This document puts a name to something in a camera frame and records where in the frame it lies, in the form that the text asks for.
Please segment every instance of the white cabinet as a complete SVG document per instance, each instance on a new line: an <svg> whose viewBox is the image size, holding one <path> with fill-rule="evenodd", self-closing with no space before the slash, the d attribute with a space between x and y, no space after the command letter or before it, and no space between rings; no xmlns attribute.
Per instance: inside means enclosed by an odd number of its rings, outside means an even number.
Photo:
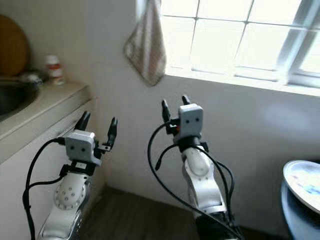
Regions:
<svg viewBox="0 0 320 240"><path fill-rule="evenodd" d="M0 240L30 239L27 217L22 204L22 193L30 163L38 149L47 140L71 131L85 110L93 112L92 101L82 105L51 126L46 132L0 165ZM88 131L95 132L94 123L95 119L92 114L87 127ZM37 160L32 172L31 183L56 179L63 164L70 163L65 147L51 143ZM57 184L35 186L30 191L31 214L37 234L52 208L53 193ZM89 206L102 190L104 184L102 167L97 167L94 173Z"/></svg>

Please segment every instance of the stainless steel sink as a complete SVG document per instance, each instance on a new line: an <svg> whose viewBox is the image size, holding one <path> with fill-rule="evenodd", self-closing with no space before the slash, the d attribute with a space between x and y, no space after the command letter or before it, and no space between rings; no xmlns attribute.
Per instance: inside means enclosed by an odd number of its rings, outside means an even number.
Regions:
<svg viewBox="0 0 320 240"><path fill-rule="evenodd" d="M32 103L38 87L32 83L0 80L0 122Z"/></svg>

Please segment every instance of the small bottle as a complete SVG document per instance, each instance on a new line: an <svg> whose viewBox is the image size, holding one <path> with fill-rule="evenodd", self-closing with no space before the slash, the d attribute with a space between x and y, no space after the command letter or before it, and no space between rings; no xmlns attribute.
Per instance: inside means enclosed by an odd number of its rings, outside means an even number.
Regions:
<svg viewBox="0 0 320 240"><path fill-rule="evenodd" d="M65 76L59 59L56 55L47 55L46 56L46 67L50 79L53 79L53 83L56 85L62 85L66 83Z"/></svg>

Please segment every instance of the dark floor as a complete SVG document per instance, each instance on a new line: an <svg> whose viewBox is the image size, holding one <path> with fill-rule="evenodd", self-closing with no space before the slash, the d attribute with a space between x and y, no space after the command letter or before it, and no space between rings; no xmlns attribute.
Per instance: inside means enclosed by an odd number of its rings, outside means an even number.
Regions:
<svg viewBox="0 0 320 240"><path fill-rule="evenodd" d="M246 240L275 240L242 229ZM80 229L81 240L199 240L191 212L106 188Z"/></svg>

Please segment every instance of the cutting board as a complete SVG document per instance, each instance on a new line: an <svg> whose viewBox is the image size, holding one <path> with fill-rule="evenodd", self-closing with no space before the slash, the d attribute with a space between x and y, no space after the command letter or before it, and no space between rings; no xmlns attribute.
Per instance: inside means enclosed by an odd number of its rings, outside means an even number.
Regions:
<svg viewBox="0 0 320 240"><path fill-rule="evenodd" d="M9 17L0 15L0 75L21 73L29 61L29 52L25 33Z"/></svg>

